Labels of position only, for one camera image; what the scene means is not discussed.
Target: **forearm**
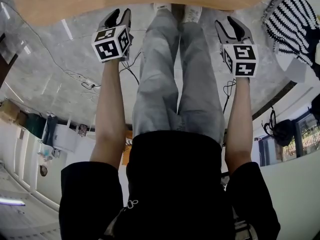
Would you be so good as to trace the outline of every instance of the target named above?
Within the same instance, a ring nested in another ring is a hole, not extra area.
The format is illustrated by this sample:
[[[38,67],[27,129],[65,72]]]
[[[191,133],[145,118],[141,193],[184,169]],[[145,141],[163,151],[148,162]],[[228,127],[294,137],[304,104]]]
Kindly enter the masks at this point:
[[[232,174],[239,166],[251,161],[253,122],[250,85],[247,78],[237,78],[235,95],[228,123],[225,162]]]
[[[105,63],[102,74],[95,120],[96,145],[90,160],[118,168],[126,141],[125,131],[119,60],[114,59]]]

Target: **white sneaker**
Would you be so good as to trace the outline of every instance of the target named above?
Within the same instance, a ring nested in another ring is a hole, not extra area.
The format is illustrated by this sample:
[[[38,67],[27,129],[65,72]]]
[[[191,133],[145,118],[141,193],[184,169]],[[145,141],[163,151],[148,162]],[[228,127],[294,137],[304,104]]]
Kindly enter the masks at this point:
[[[157,2],[155,2],[153,4],[153,9],[155,12],[162,10],[162,9],[168,9],[171,12],[171,8],[172,8],[171,3],[157,3]]]
[[[201,6],[186,5],[184,8],[184,17],[182,23],[195,22],[198,23],[202,13]]]

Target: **marble floor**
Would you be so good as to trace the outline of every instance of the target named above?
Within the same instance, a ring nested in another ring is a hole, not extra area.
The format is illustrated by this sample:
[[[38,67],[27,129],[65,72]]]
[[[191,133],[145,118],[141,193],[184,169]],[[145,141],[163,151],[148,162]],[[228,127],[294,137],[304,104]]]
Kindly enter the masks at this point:
[[[209,45],[222,107],[227,98],[223,87],[233,78],[220,56],[220,42],[214,22],[220,20],[227,32],[232,35],[234,32],[227,24],[227,15],[247,25],[252,32],[254,42],[258,45],[259,68],[256,78],[250,81],[252,113],[258,111],[289,82],[267,48],[266,35],[261,28],[260,18],[269,1],[264,0],[251,8],[234,12],[203,9],[199,23],[203,27]],[[151,4],[129,4],[83,13],[50,26],[39,27],[29,25],[20,17],[13,0],[0,0],[0,2],[0,34],[5,33],[7,46],[7,49],[0,48],[0,52],[8,60],[14,53],[18,53],[18,59],[0,89],[0,99],[7,97],[29,107],[27,109],[29,112],[32,112],[32,109],[43,114],[50,111],[62,119],[67,120],[71,117],[73,122],[88,126],[94,124],[99,88],[88,90],[75,78],[80,75],[80,79],[84,77],[96,85],[101,83],[103,65],[97,60],[91,46],[92,34],[97,31],[100,21],[109,12],[120,8],[122,14],[126,8],[130,8],[132,12],[130,33],[134,36],[130,48],[131,64],[141,49],[146,29],[154,17]],[[131,67],[137,77],[139,65],[140,57]],[[174,75],[181,92],[183,81],[179,53],[174,66]],[[120,80],[125,120],[127,124],[131,124],[138,84],[127,70],[120,73]],[[226,122],[232,102],[233,94],[225,111]]]

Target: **striped cloth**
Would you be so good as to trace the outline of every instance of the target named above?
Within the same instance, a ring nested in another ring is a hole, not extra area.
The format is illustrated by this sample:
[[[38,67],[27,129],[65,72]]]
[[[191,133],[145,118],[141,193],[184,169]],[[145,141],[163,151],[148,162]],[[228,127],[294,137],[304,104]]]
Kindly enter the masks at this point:
[[[274,40],[273,51],[293,55],[312,68],[320,40],[320,21],[306,0],[272,0],[262,17]]]

